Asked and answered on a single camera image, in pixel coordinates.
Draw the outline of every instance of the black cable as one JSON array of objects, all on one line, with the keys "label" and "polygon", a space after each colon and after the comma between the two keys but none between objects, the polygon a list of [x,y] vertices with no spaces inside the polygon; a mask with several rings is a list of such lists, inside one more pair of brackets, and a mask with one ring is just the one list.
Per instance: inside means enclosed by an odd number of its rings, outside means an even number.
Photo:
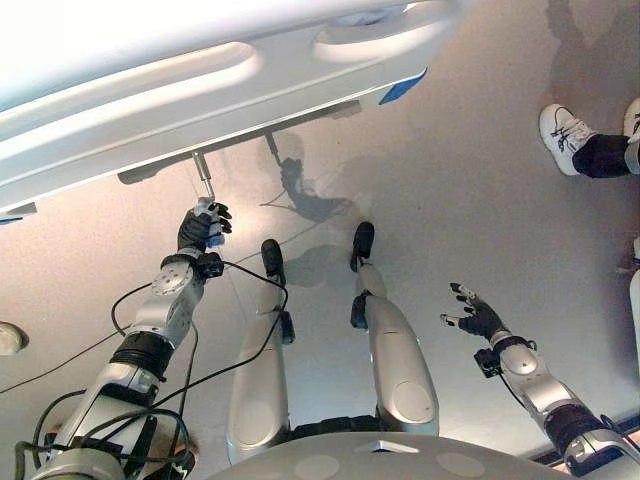
[{"label": "black cable", "polygon": [[[264,282],[266,282],[266,283],[272,284],[272,285],[274,285],[274,286],[278,287],[279,289],[281,289],[281,290],[284,292],[284,300],[283,300],[283,302],[282,302],[281,311],[284,311],[284,310],[285,310],[286,305],[287,305],[287,302],[288,302],[288,300],[289,300],[289,292],[288,292],[288,290],[287,290],[284,286],[282,286],[282,285],[280,285],[279,283],[277,283],[277,282],[275,282],[275,281],[273,281],[273,280],[270,280],[270,279],[268,279],[268,278],[266,278],[266,277],[263,277],[263,276],[261,276],[261,275],[258,275],[257,273],[254,273],[254,272],[252,272],[251,270],[248,270],[248,269],[246,269],[246,268],[244,268],[244,267],[241,267],[241,266],[240,266],[240,265],[238,265],[237,263],[227,262],[227,261],[222,261],[221,263],[223,263],[223,264],[225,264],[225,265],[228,265],[228,266],[230,266],[230,267],[233,267],[233,268],[237,268],[238,270],[240,270],[240,271],[242,271],[242,272],[244,272],[244,273],[246,273],[246,274],[248,274],[248,275],[250,275],[250,276],[252,276],[252,277],[255,277],[255,278],[257,278],[257,279],[259,279],[259,280],[262,280],[262,281],[264,281]],[[62,366],[66,365],[66,364],[67,364],[67,363],[69,363],[70,361],[72,361],[72,360],[74,360],[75,358],[77,358],[78,356],[80,356],[80,355],[82,355],[82,354],[86,353],[87,351],[91,350],[92,348],[95,348],[96,346],[100,345],[101,343],[103,343],[103,342],[107,341],[107,340],[108,340],[108,339],[110,339],[111,337],[115,336],[117,333],[124,334],[124,330],[125,330],[125,329],[127,329],[127,328],[129,328],[129,327],[130,327],[130,325],[127,325],[127,326],[126,326],[126,327],[124,327],[124,328],[121,328],[121,327],[119,326],[119,324],[118,324],[118,322],[117,322],[117,319],[116,319],[116,316],[115,316],[115,310],[116,310],[117,306],[118,306],[118,305],[119,305],[123,300],[125,300],[127,297],[129,297],[130,295],[132,295],[132,294],[134,294],[134,293],[136,293],[136,292],[138,292],[138,291],[142,290],[143,288],[146,288],[146,287],[148,287],[148,286],[150,286],[150,285],[151,285],[150,283],[147,283],[147,284],[142,285],[142,286],[140,286],[140,287],[138,287],[138,288],[136,288],[136,289],[134,289],[134,290],[131,290],[130,292],[127,292],[125,295],[123,295],[123,296],[122,296],[122,297],[120,297],[118,300],[116,300],[116,302],[113,304],[113,306],[112,306],[112,308],[111,308],[111,320],[112,320],[113,325],[114,325],[114,327],[116,328],[117,332],[112,333],[111,335],[109,335],[109,336],[105,337],[104,339],[100,340],[100,341],[99,341],[99,342],[97,342],[96,344],[94,344],[94,345],[92,345],[92,346],[90,346],[90,347],[86,348],[85,350],[81,351],[80,353],[78,353],[78,354],[74,355],[74,356],[73,356],[73,357],[71,357],[69,360],[67,360],[66,362],[62,363],[61,365],[59,365],[59,366],[55,367],[54,369],[52,369],[52,370],[50,370],[50,371],[47,371],[47,372],[44,372],[43,374],[41,374],[41,375],[39,375],[39,376],[37,376],[37,377],[34,377],[34,378],[32,378],[32,379],[29,379],[29,380],[26,380],[26,381],[24,381],[24,382],[21,382],[20,384],[16,384],[16,385],[14,385],[14,386],[12,386],[12,387],[9,387],[8,389],[2,390],[2,391],[0,391],[0,393],[4,393],[4,392],[6,392],[6,391],[12,390],[13,388],[17,388],[17,387],[19,387],[19,386],[21,386],[21,385],[23,385],[23,384],[25,384],[25,383],[29,383],[29,382],[31,382],[31,381],[37,380],[38,378],[42,378],[43,376],[45,376],[45,375],[47,375],[47,374],[49,374],[49,373],[51,373],[51,372],[53,372],[53,371],[57,370],[58,368],[61,368]],[[165,397],[165,398],[163,398],[162,400],[160,400],[160,401],[156,402],[156,403],[155,403],[154,405],[152,405],[152,406],[151,406],[151,408],[150,408],[150,409],[148,409],[148,410],[144,410],[144,411],[141,411],[141,412],[132,412],[132,413],[129,413],[129,414],[121,415],[121,416],[119,416],[119,417],[116,417],[116,418],[114,418],[114,419],[111,419],[111,420],[110,420],[110,421],[108,421],[108,422],[105,422],[105,423],[103,423],[103,424],[101,424],[101,425],[98,425],[97,427],[95,427],[95,428],[93,428],[92,430],[90,430],[89,432],[87,432],[87,434],[85,434],[85,436],[84,436],[84,437],[82,438],[82,440],[80,441],[80,446],[82,446],[82,445],[83,445],[83,443],[84,443],[84,442],[86,442],[86,439],[87,439],[88,437],[90,437],[90,436],[94,435],[96,432],[98,432],[98,431],[100,431],[100,430],[103,430],[103,429],[105,429],[105,428],[108,428],[108,427],[110,427],[110,426],[114,425],[115,423],[118,423],[118,422],[120,422],[120,421],[122,421],[122,420],[129,419],[127,422],[125,422],[125,423],[124,423],[123,425],[121,425],[119,428],[115,429],[114,431],[112,431],[112,432],[110,432],[108,435],[106,435],[104,438],[102,438],[102,439],[100,440],[100,443],[102,443],[102,442],[104,442],[104,441],[108,440],[108,438],[112,437],[112,436],[113,436],[113,435],[115,435],[117,432],[119,432],[119,431],[123,430],[126,426],[128,426],[128,425],[130,425],[130,424],[134,423],[138,418],[140,418],[140,417],[142,417],[142,416],[148,416],[148,415],[154,415],[154,414],[155,414],[155,415],[166,415],[166,416],[171,416],[171,417],[175,418],[175,420],[176,420],[176,426],[177,426],[176,432],[178,433],[178,435],[179,435],[179,433],[180,433],[180,432],[182,432],[182,433],[183,433],[183,437],[184,437],[184,439],[185,439],[185,451],[184,451],[184,453],[183,453],[181,456],[178,456],[178,457],[176,457],[176,456],[170,456],[170,457],[137,457],[137,456],[131,456],[131,455],[125,455],[125,454],[117,454],[117,455],[115,455],[115,456],[116,456],[116,457],[118,457],[118,458],[122,458],[122,459],[132,459],[132,460],[134,460],[134,461],[139,461],[139,462],[155,462],[155,463],[184,462],[184,461],[187,459],[188,455],[189,455],[189,433],[188,433],[188,431],[187,431],[186,425],[184,424],[184,421],[183,421],[183,420],[182,420],[182,418],[181,418],[182,413],[184,412],[184,403],[186,402],[186,396],[185,396],[185,395],[186,395],[186,392],[187,392],[188,390],[190,390],[191,388],[193,388],[193,387],[195,387],[195,386],[197,386],[197,385],[200,385],[201,383],[203,383],[203,382],[205,382],[205,381],[207,381],[207,380],[210,380],[210,379],[212,379],[212,378],[214,378],[214,377],[217,377],[217,376],[219,376],[219,375],[222,375],[223,373],[226,373],[226,372],[228,372],[228,371],[231,371],[231,370],[234,370],[234,369],[236,369],[236,368],[239,368],[239,367],[241,367],[241,366],[243,366],[243,365],[246,365],[246,364],[248,364],[248,363],[250,363],[250,362],[254,361],[256,358],[258,358],[258,356],[260,356],[260,354],[262,354],[262,352],[264,351],[264,349],[265,349],[265,348],[266,348],[266,346],[267,346],[267,343],[268,343],[268,342],[269,342],[269,340],[271,339],[271,336],[273,335],[273,332],[274,332],[275,327],[277,326],[277,324],[278,324],[278,321],[279,321],[279,320],[280,320],[280,315],[278,315],[278,317],[274,320],[274,322],[273,322],[273,324],[271,325],[271,328],[270,328],[270,330],[269,330],[269,333],[267,334],[267,337],[265,338],[265,340],[264,340],[263,344],[261,345],[260,349],[259,349],[259,350],[254,354],[254,355],[252,355],[251,357],[249,357],[249,358],[248,358],[248,359],[246,359],[246,360],[243,360],[243,361],[241,361],[241,362],[238,362],[238,363],[236,363],[236,364],[233,364],[233,365],[230,365],[230,366],[228,366],[228,367],[226,367],[226,368],[223,368],[223,369],[221,369],[221,370],[218,370],[217,372],[214,372],[214,373],[212,373],[212,374],[209,374],[209,375],[207,375],[207,376],[205,376],[205,377],[203,377],[203,378],[201,378],[201,379],[199,379],[199,380],[196,380],[196,381],[195,381],[195,382],[193,382],[193,383],[188,383],[188,380],[189,380],[189,379],[190,379],[190,377],[191,377],[191,370],[192,370],[192,367],[193,367],[193,359],[194,359],[194,357],[195,357],[195,351],[196,351],[197,343],[198,343],[198,332],[197,332],[197,330],[195,329],[195,325],[193,325],[193,326],[194,326],[194,332],[195,332],[195,335],[196,335],[196,339],[195,339],[195,341],[194,341],[194,346],[193,346],[193,349],[192,349],[192,352],[191,352],[191,358],[190,358],[190,361],[189,361],[189,367],[188,367],[188,372],[187,372],[187,377],[186,377],[186,378],[187,378],[187,380],[185,381],[185,386],[184,386],[183,388],[181,388],[181,389],[179,389],[179,390],[176,390],[175,392],[173,392],[173,393],[169,394],[168,396],[166,396],[166,397]],[[84,393],[84,391],[71,392],[71,393],[69,393],[69,394],[65,394],[65,395],[63,395],[62,397],[59,397],[58,399],[56,399],[54,402],[52,402],[52,404],[51,404],[51,405],[49,405],[49,407],[45,410],[45,412],[43,412],[43,415],[41,416],[40,420],[38,421],[38,425],[37,425],[37,427],[36,427],[37,438],[39,438],[39,436],[40,436],[40,430],[42,429],[42,424],[44,423],[44,420],[46,419],[46,416],[47,416],[47,415],[48,415],[48,413],[51,411],[51,409],[53,409],[53,408],[55,407],[55,405],[57,405],[60,401],[62,401],[62,400],[64,400],[64,399],[66,399],[66,398],[69,398],[69,397],[71,397],[71,396],[74,396],[74,395],[80,395],[81,393]],[[173,398],[173,397],[175,397],[176,395],[180,395],[181,393],[183,394],[183,398],[182,398],[182,400],[181,400],[181,405],[180,405],[180,408],[181,408],[181,412],[180,412],[180,414],[175,413],[175,412],[173,412],[173,411],[171,411],[171,410],[163,410],[163,409],[157,409],[157,408],[156,408],[156,407],[158,407],[159,405],[166,403],[167,401],[169,401],[170,399],[172,399],[172,398]],[[175,452],[173,452],[173,450],[175,449],[175,442],[177,442],[177,438],[178,438],[178,437],[177,437],[177,436],[176,436],[176,434],[174,433],[174,440],[173,440],[173,442],[172,442],[172,448],[171,448],[171,450],[172,450],[172,454],[173,454],[173,453],[175,453]],[[34,458],[35,458],[35,457],[37,457],[37,452],[38,452],[38,451],[40,451],[40,452],[41,452],[41,451],[49,451],[49,450],[54,449],[54,448],[59,449],[59,450],[64,449],[63,447],[61,447],[61,448],[57,448],[57,446],[55,446],[55,445],[50,445],[50,446],[38,446],[38,445],[28,444],[27,442],[21,442],[21,443],[22,443],[23,445],[30,445],[31,447],[33,447],[33,449],[37,449],[37,451],[36,451],[36,452],[35,452],[35,454],[34,454]],[[23,463],[24,463],[24,448],[23,448],[23,450],[22,450],[22,461],[23,461]]]},{"label": "black cable", "polygon": [[164,415],[167,417],[171,417],[176,421],[176,424],[178,425],[178,427],[180,428],[180,431],[182,433],[182,436],[184,438],[184,443],[185,443],[185,452],[178,456],[178,457],[142,457],[142,456],[135,456],[135,455],[128,455],[128,454],[122,454],[122,453],[118,453],[118,454],[113,454],[116,458],[120,458],[123,460],[133,460],[136,462],[151,462],[151,463],[169,463],[169,462],[184,462],[188,455],[189,455],[189,431],[187,430],[187,426],[185,425],[184,421],[182,420],[182,418],[180,417],[180,415],[178,415],[176,412],[172,411],[172,410],[165,410],[162,408],[148,408],[148,409],[144,409],[144,410],[139,410],[137,412],[128,412],[128,413],[124,413],[122,415],[118,415],[117,417],[114,417],[104,423],[101,423],[100,425],[97,425],[95,427],[93,427],[91,430],[89,430],[87,433],[84,434],[84,436],[80,439],[80,442],[78,443],[78,446],[76,448],[82,448],[87,441],[96,433],[98,433],[100,430],[104,430],[105,428],[109,428],[112,425],[115,425],[116,423],[119,423],[123,420],[129,420],[128,423],[132,423],[133,421],[142,418],[142,417],[148,417],[150,415]]},{"label": "black cable", "polygon": [[[199,334],[198,334],[198,329],[196,328],[196,324],[193,323],[193,319],[191,319],[191,328],[193,328],[193,347],[191,348],[191,355],[189,356],[189,365],[187,367],[187,373],[185,375],[184,378],[184,386],[188,386],[189,382],[191,381],[191,372],[193,370],[193,361],[195,359],[196,356],[196,350],[198,349],[198,340],[199,340]],[[178,415],[180,415],[180,418],[182,418],[182,416],[184,415],[184,405],[187,401],[187,391],[185,390],[184,392],[182,392],[182,397],[180,398],[180,406],[178,407]],[[169,456],[173,457],[176,454],[176,445],[178,445],[178,438],[180,436],[180,429],[178,428],[178,425],[176,425],[176,428],[173,432],[173,440],[171,440],[171,446],[169,447]],[[167,480],[170,480],[171,478],[171,471],[168,470],[167,471]]]},{"label": "black cable", "polygon": [[502,380],[502,383],[504,383],[504,386],[507,387],[507,390],[509,390],[509,393],[513,398],[515,398],[516,402],[518,402],[520,406],[526,410],[527,407],[524,406],[524,403],[522,403],[522,401],[518,398],[515,392],[511,389],[511,386],[507,383],[507,381],[504,379],[504,376],[502,374],[500,374],[500,380]]},{"label": "black cable", "polygon": [[63,445],[34,445],[29,442],[18,442],[14,447],[15,452],[15,480],[24,480],[24,473],[26,470],[26,461],[24,458],[25,450],[30,450],[32,452],[48,452],[50,450],[68,450],[69,447],[65,447]]},{"label": "black cable", "polygon": [[[89,438],[91,438],[93,435],[95,435],[97,432],[99,432],[100,430],[104,430],[105,428],[109,428],[112,425],[115,425],[118,422],[121,422],[123,420],[137,420],[138,418],[141,417],[147,417],[149,415],[164,415],[167,417],[171,417],[176,421],[176,424],[179,426],[180,431],[182,432],[183,438],[184,438],[184,442],[185,442],[185,452],[184,454],[177,456],[177,457],[146,457],[146,456],[136,456],[136,455],[129,455],[129,454],[123,454],[123,453],[111,453],[112,456],[119,458],[121,460],[133,460],[135,462],[140,462],[140,463],[169,463],[169,462],[184,462],[187,460],[188,455],[189,455],[189,431],[187,430],[187,426],[184,424],[184,421],[182,420],[182,418],[180,418],[180,415],[178,415],[177,413],[171,411],[171,410],[164,410],[164,409],[154,409],[154,408],[150,408],[150,409],[145,409],[145,410],[141,410],[141,411],[137,411],[137,412],[129,412],[129,413],[125,413],[123,415],[119,415],[117,417],[112,418],[111,420],[104,422],[94,428],[92,428],[91,430],[89,430],[81,439],[80,442],[78,444],[77,447],[75,448],[82,448],[84,446],[84,444],[87,442],[87,440]],[[51,445],[34,445],[32,443],[29,442],[18,442],[15,445],[15,480],[23,480],[24,479],[24,473],[25,473],[25,458],[24,458],[24,452],[25,450],[31,450],[31,451],[35,451],[35,452],[48,452],[50,450],[69,450],[69,447],[66,447],[64,445],[57,445],[57,444],[51,444]]]},{"label": "black cable", "polygon": [[111,306],[111,323],[113,323],[113,327],[116,329],[116,332],[118,332],[123,337],[126,335],[126,333],[124,332],[124,329],[120,328],[120,325],[118,325],[118,320],[116,319],[116,308],[118,308],[118,305],[120,305],[120,303],[123,300],[130,297],[134,293],[139,292],[143,288],[147,288],[149,286],[151,286],[151,283],[145,283],[144,285],[140,285],[138,288],[134,288],[133,290],[128,291],[123,296],[121,296],[118,300],[113,302],[113,305]]},{"label": "black cable", "polygon": [[[283,312],[284,310],[286,310],[287,302],[289,301],[289,291],[285,287],[280,285],[278,282],[274,282],[273,280],[269,280],[266,277],[263,277],[261,275],[258,275],[257,273],[252,272],[251,270],[247,270],[246,268],[241,267],[240,265],[238,265],[236,263],[227,262],[227,261],[222,261],[221,263],[224,263],[225,265],[228,265],[230,267],[237,268],[238,270],[241,270],[242,272],[244,272],[244,273],[246,273],[248,275],[251,275],[252,277],[255,277],[255,278],[259,279],[259,280],[262,280],[263,282],[270,283],[271,285],[274,285],[274,286],[278,287],[280,290],[282,290],[284,292],[284,300],[282,302],[282,307],[280,308],[280,311]],[[231,370],[235,370],[236,368],[242,367],[243,365],[246,365],[247,363],[253,362],[264,351],[264,349],[267,346],[267,343],[269,343],[269,340],[271,339],[271,335],[273,335],[273,331],[276,329],[276,325],[278,325],[278,321],[280,320],[280,316],[281,315],[278,315],[278,317],[273,321],[273,325],[271,325],[271,329],[269,330],[269,333],[267,334],[267,337],[264,339],[264,342],[260,346],[260,349],[254,355],[252,355],[251,357],[247,358],[246,360],[243,360],[241,362],[235,363],[235,364],[230,365],[228,367],[225,367],[225,368],[223,368],[221,370],[218,370],[217,372],[210,373],[209,375],[206,375],[206,376],[196,380],[195,382],[192,382],[189,385],[186,385],[185,387],[182,387],[179,390],[176,390],[175,392],[170,393],[169,395],[164,397],[162,400],[159,400],[156,403],[154,403],[151,406],[151,408],[159,407],[160,405],[162,405],[162,404],[168,402],[169,400],[171,400],[176,395],[180,395],[182,392],[186,392],[187,390],[190,390],[193,387],[196,387],[196,386],[200,385],[201,383],[206,382],[207,380],[211,380],[212,378],[217,377],[219,375],[222,375],[223,373],[229,372]]]},{"label": "black cable", "polygon": [[125,293],[122,297],[120,297],[118,300],[115,301],[115,303],[113,304],[113,306],[111,307],[111,322],[113,323],[113,326],[115,327],[115,329],[117,330],[117,332],[114,332],[110,335],[107,335],[106,337],[104,337],[102,340],[97,341],[96,343],[94,343],[93,345],[85,348],[84,350],[76,353],[73,357],[65,360],[64,362],[62,362],[60,365],[53,367],[50,370],[47,370],[46,372],[41,373],[40,375],[36,375],[35,377],[29,378],[28,380],[24,380],[20,383],[16,383],[15,385],[12,385],[11,387],[7,387],[3,390],[0,390],[0,395],[3,393],[7,393],[11,390],[13,390],[14,388],[18,388],[21,387],[22,385],[26,385],[27,383],[31,383],[35,380],[38,380],[46,375],[49,375],[50,373],[55,372],[56,370],[59,370],[60,368],[64,367],[66,364],[70,363],[71,361],[75,360],[76,358],[78,358],[81,355],[84,355],[85,353],[87,353],[89,350],[93,350],[94,348],[98,347],[99,345],[102,345],[104,342],[106,342],[107,340],[115,337],[118,333],[120,333],[120,335],[125,335],[125,330],[127,328],[129,328],[131,326],[131,324],[126,325],[125,327],[120,327],[120,325],[118,325],[118,321],[116,320],[116,307],[127,297],[133,295],[134,293],[142,290],[143,288],[147,288],[148,286],[150,286],[151,283],[145,283],[144,285],[137,287],[133,290],[131,290],[130,292]]},{"label": "black cable", "polygon": [[[38,442],[40,442],[40,432],[42,431],[42,426],[44,425],[44,421],[49,415],[49,413],[51,412],[51,410],[53,410],[55,406],[58,405],[63,400],[66,400],[67,398],[75,397],[77,395],[82,395],[84,392],[86,392],[86,390],[77,390],[75,392],[65,393],[64,395],[59,396],[49,404],[49,406],[44,410],[44,412],[42,412],[42,415],[40,415],[40,418],[38,419],[38,423],[36,424],[36,428],[33,431],[33,439],[31,440],[33,445],[38,445]],[[39,452],[38,450],[34,449],[31,451],[31,453],[33,454],[33,465],[36,467],[36,470],[37,470],[42,466],[42,463],[40,463],[40,456],[38,455]]]},{"label": "black cable", "polygon": [[[126,330],[126,329],[127,329],[127,328],[129,328],[130,326],[131,326],[131,325],[127,325],[126,327],[123,327],[123,330]],[[97,346],[102,345],[104,342],[106,342],[106,341],[107,341],[107,340],[109,340],[110,338],[112,338],[112,337],[116,336],[117,334],[118,334],[117,332],[113,332],[112,334],[107,335],[107,336],[106,336],[106,337],[104,337],[102,340],[99,340],[98,342],[94,343],[93,345],[91,345],[91,346],[89,346],[89,347],[85,348],[84,350],[82,350],[82,351],[80,351],[80,352],[76,353],[73,357],[71,357],[71,358],[69,358],[69,359],[65,360],[65,361],[64,361],[64,362],[62,362],[60,365],[58,365],[58,366],[56,366],[56,367],[53,367],[52,369],[47,370],[46,372],[43,372],[43,373],[41,373],[40,375],[37,375],[37,376],[32,377],[32,378],[29,378],[28,380],[24,380],[24,381],[22,381],[22,382],[20,382],[20,383],[16,383],[15,385],[12,385],[11,387],[7,387],[7,388],[5,388],[5,389],[3,389],[3,390],[0,390],[0,394],[7,393],[7,392],[9,392],[9,391],[13,390],[14,388],[21,387],[22,385],[26,385],[27,383],[31,383],[31,382],[33,382],[33,381],[35,381],[35,380],[38,380],[38,379],[40,379],[40,378],[42,378],[42,377],[44,377],[44,376],[46,376],[46,375],[49,375],[50,373],[55,372],[56,370],[59,370],[60,368],[64,367],[66,364],[68,364],[69,362],[71,362],[71,361],[75,360],[76,358],[78,358],[78,357],[79,357],[79,356],[81,356],[81,355],[84,355],[84,354],[85,354],[85,353],[87,353],[89,350],[92,350],[92,349],[96,348]]]}]

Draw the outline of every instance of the gray floor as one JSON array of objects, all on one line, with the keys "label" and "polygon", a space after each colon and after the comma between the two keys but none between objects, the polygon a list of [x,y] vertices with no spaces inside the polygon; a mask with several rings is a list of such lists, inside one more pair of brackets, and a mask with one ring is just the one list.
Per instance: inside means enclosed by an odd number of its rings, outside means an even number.
[{"label": "gray floor", "polygon": [[[285,194],[265,205],[282,187],[264,140],[209,156],[218,198],[234,215],[223,257],[258,269],[262,240],[283,245],[298,335],[285,351],[294,425],[374,408],[368,342],[348,325],[347,261],[362,219],[378,229],[372,258],[420,337],[442,435],[518,455],[547,445],[499,380],[483,379],[472,357],[483,341],[439,324],[441,312],[459,312],[450,281],[478,290],[514,331],[536,339],[552,371],[595,412],[638,414],[630,276],[617,271],[639,233],[638,179],[561,175],[539,140],[537,115],[563,102],[594,128],[620,132],[640,91],[639,7],[479,2],[401,100],[276,134],[282,157],[302,161],[307,195],[295,204]],[[22,326],[31,346],[2,359],[0,385],[110,333],[111,303],[155,274],[202,191],[183,163],[133,186],[112,177],[48,198],[36,216],[2,228],[2,320]],[[195,317],[196,377],[234,361],[258,287],[235,271],[208,286]],[[123,322],[142,298],[123,305]],[[163,392],[182,382],[190,343],[176,354]],[[7,476],[13,442],[31,437],[52,398],[87,385],[116,344],[0,395]],[[189,397],[185,417],[202,453],[194,480],[228,465],[231,379]]]}]

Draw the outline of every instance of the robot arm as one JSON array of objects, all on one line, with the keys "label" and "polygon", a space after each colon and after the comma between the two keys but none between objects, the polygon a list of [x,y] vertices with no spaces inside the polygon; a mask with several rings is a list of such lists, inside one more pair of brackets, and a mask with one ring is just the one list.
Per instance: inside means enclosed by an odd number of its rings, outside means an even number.
[{"label": "robot arm", "polygon": [[451,289],[456,299],[466,304],[465,311],[470,316],[443,314],[442,321],[489,341],[491,349],[475,355],[481,370],[487,378],[504,375],[574,475],[585,475],[623,454],[640,465],[640,454],[551,374],[535,343],[511,333],[475,292],[456,283],[451,284]]},{"label": "robot arm", "polygon": [[[69,472],[73,472],[73,468],[77,470],[77,465],[89,458],[78,452],[92,451],[89,455],[93,456],[98,455],[95,450],[137,457],[148,454],[157,424],[151,415],[128,422],[126,428],[108,441],[101,439],[125,421],[96,432],[96,438],[82,438],[106,421],[144,411],[153,404],[171,356],[189,331],[205,281],[222,274],[220,257],[215,253],[205,254],[204,250],[212,243],[222,243],[223,232],[231,232],[228,218],[231,216],[226,207],[204,198],[187,212],[178,233],[178,252],[162,261],[149,297],[122,344],[56,436],[57,445],[74,450],[54,452],[54,455],[64,455],[67,459],[73,455],[73,460],[49,462],[36,473],[34,480],[49,478],[52,469],[56,475],[67,473],[68,469],[71,469]],[[60,463],[64,465],[64,472],[60,470]],[[122,469],[128,478],[135,478],[143,466],[144,462],[129,459],[122,464]]]}]

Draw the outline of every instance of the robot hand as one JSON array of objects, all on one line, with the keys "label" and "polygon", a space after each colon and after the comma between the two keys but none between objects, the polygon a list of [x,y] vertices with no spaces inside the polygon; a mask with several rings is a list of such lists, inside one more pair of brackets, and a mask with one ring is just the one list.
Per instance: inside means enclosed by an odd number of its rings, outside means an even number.
[{"label": "robot hand", "polygon": [[178,250],[207,248],[224,244],[224,233],[231,233],[231,214],[226,205],[200,197],[193,210],[187,214],[178,230]]},{"label": "robot hand", "polygon": [[460,327],[465,332],[481,335],[487,340],[500,330],[508,331],[498,314],[474,291],[459,283],[451,283],[451,290],[456,294],[456,300],[465,303],[464,311],[470,316],[460,318],[443,313],[440,319],[451,327]]}]

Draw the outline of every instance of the person's foot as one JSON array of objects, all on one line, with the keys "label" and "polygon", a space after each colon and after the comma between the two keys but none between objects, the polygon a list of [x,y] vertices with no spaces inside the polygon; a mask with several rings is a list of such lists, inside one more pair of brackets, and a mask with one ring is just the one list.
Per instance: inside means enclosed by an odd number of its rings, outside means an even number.
[{"label": "person's foot", "polygon": [[540,136],[565,175],[580,175],[573,166],[573,155],[597,132],[566,107],[553,104],[540,113]]},{"label": "person's foot", "polygon": [[640,136],[640,97],[636,98],[627,107],[627,111],[624,114],[622,134],[627,137],[634,137],[631,141],[637,140],[635,136]]},{"label": "person's foot", "polygon": [[351,253],[351,261],[349,266],[354,272],[358,271],[358,262],[362,264],[362,259],[371,256],[371,246],[375,236],[375,228],[371,222],[362,222],[358,225],[356,233],[353,236],[353,252]]},{"label": "person's foot", "polygon": [[277,241],[270,238],[262,242],[260,247],[262,253],[262,264],[267,272],[268,277],[277,276],[278,283],[283,287],[287,283],[287,279],[284,276],[284,262],[282,260],[282,251]]}]

